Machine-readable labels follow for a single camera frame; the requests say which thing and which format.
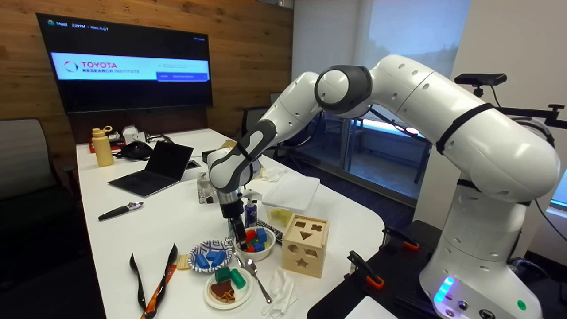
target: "wall-mounted monitor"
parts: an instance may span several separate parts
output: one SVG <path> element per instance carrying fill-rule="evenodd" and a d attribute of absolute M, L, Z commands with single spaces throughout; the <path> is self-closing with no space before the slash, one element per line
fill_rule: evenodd
<path fill-rule="evenodd" d="M 209 37 L 37 14 L 67 113 L 212 104 Z"/>

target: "box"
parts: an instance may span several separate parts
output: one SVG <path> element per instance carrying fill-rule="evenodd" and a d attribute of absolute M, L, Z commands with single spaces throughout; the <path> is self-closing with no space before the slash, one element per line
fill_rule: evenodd
<path fill-rule="evenodd" d="M 327 221 L 294 214 L 283 232 L 281 267 L 320 278 Z"/>

